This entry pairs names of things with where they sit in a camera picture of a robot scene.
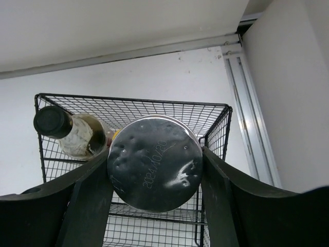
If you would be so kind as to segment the silver cap blue label shaker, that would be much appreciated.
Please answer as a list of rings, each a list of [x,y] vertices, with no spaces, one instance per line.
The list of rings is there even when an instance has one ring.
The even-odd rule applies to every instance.
[[[127,205],[148,213],[181,207],[196,193],[203,155],[194,133],[181,121],[147,115],[129,123],[112,140],[107,172]]]

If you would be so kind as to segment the yellow cap chili sauce bottle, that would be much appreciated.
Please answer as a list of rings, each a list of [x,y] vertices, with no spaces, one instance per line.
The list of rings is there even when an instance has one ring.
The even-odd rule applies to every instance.
[[[117,131],[108,131],[107,133],[107,146],[110,147],[113,140],[116,138],[116,136],[119,134],[119,132],[121,131],[121,129],[117,130]]]

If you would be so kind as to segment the tall dark sauce bottle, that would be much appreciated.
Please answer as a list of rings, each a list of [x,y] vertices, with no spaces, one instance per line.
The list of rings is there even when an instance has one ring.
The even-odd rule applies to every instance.
[[[114,132],[96,117],[79,113],[70,115],[56,106],[46,106],[34,116],[35,130],[55,139],[61,150],[78,160],[91,160],[112,143]]]

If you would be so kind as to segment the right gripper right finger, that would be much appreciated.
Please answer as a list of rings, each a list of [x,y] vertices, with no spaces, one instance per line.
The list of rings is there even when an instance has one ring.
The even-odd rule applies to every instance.
[[[211,246],[328,246],[328,187],[280,189],[203,147],[202,192]]]

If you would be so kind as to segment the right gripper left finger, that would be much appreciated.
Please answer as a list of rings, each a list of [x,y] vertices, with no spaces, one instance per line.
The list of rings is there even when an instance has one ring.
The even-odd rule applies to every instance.
[[[1,246],[102,246],[113,196],[107,157],[1,196]]]

